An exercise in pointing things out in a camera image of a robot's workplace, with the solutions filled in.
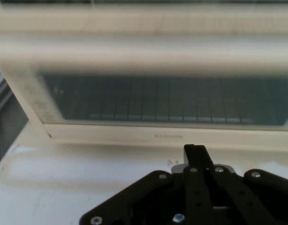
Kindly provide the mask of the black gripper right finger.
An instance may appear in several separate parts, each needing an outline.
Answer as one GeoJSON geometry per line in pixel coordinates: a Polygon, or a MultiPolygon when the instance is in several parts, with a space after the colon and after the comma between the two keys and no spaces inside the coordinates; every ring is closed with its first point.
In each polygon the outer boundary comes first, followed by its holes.
{"type": "Polygon", "coordinates": [[[260,169],[241,177],[214,165],[203,145],[194,170],[196,225],[288,225],[288,179],[260,169]]]}

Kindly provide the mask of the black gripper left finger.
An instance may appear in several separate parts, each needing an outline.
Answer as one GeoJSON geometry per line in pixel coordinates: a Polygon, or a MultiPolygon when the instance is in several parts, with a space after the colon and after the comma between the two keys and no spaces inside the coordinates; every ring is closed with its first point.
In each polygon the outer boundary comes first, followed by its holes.
{"type": "Polygon", "coordinates": [[[184,164],[153,171],[80,218],[82,225],[205,225],[206,148],[184,146],[184,164]]]}

